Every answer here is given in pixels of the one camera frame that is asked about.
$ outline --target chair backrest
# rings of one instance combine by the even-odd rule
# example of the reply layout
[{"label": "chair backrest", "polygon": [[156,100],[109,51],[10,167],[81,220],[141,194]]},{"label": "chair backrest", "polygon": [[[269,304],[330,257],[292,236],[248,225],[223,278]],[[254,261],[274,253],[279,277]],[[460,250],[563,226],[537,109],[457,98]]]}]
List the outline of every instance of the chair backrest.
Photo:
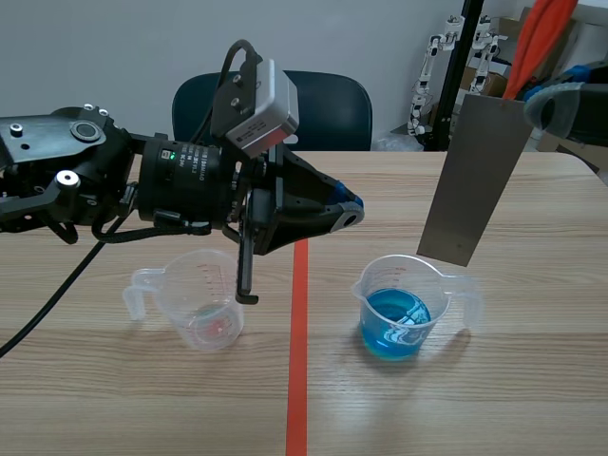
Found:
[{"label": "chair backrest", "polygon": [[[297,87],[300,124],[292,150],[370,150],[371,101],[359,83],[346,76],[285,71]],[[213,102],[219,73],[196,76],[173,99],[176,141],[190,141]],[[204,138],[211,143],[207,133]]]}]

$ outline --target measuring cup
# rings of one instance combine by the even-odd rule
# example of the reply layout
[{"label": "measuring cup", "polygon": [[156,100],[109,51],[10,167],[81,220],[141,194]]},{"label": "measuring cup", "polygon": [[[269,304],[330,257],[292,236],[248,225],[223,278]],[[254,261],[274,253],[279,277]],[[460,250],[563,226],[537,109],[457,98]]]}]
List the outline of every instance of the measuring cup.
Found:
[{"label": "measuring cup", "polygon": [[197,250],[161,269],[140,269],[123,299],[133,320],[145,318],[143,294],[151,293],[193,349],[219,350],[243,329],[243,310],[235,301],[237,263],[223,252]]},{"label": "measuring cup", "polygon": [[352,293],[361,302],[366,346],[390,360],[418,352],[454,300],[464,303],[467,328],[479,323],[484,307],[472,278],[444,275],[416,256],[375,259],[352,286]]}]

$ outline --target cup handle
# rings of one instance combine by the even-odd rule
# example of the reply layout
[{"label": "cup handle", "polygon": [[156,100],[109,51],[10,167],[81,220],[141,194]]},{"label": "cup handle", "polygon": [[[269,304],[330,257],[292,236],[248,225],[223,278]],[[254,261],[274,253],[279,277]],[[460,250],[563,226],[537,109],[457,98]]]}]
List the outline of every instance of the cup handle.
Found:
[{"label": "cup handle", "polygon": [[131,277],[132,285],[123,290],[123,300],[132,320],[145,319],[143,293],[155,293],[162,285],[164,269],[140,269]]},{"label": "cup handle", "polygon": [[465,327],[470,330],[478,328],[484,316],[485,302],[476,281],[462,275],[444,275],[441,282],[445,294],[460,297],[465,302]]}]

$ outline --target wooden table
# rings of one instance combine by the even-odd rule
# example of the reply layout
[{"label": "wooden table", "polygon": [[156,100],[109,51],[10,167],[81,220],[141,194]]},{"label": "wooden table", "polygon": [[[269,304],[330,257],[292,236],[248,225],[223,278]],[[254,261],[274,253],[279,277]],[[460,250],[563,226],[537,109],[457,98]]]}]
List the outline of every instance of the wooden table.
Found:
[{"label": "wooden table", "polygon": [[[441,153],[309,153],[366,202],[366,219],[310,241],[310,455],[608,453],[608,188],[580,161],[524,154],[467,272],[483,326],[456,319],[387,364],[357,332],[349,288],[376,257],[415,253]],[[128,227],[142,226],[134,217]],[[0,338],[93,244],[1,236]],[[260,303],[231,348],[190,351],[158,311],[129,321],[130,273],[221,235],[108,246],[0,361],[0,455],[283,455],[293,248],[256,258]],[[441,265],[451,273],[459,268]]]}]

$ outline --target measuring cup with blue liquid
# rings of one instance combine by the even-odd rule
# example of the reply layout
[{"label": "measuring cup with blue liquid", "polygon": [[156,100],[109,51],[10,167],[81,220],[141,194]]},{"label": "measuring cup with blue liquid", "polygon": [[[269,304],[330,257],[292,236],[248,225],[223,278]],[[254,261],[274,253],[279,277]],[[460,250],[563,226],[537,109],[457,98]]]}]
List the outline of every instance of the measuring cup with blue liquid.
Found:
[{"label": "measuring cup with blue liquid", "polygon": [[484,309],[472,278],[444,275],[416,256],[377,258],[364,269],[352,293],[361,303],[366,346],[388,360],[417,353],[454,301],[463,304],[464,324],[470,329],[480,322]]}]

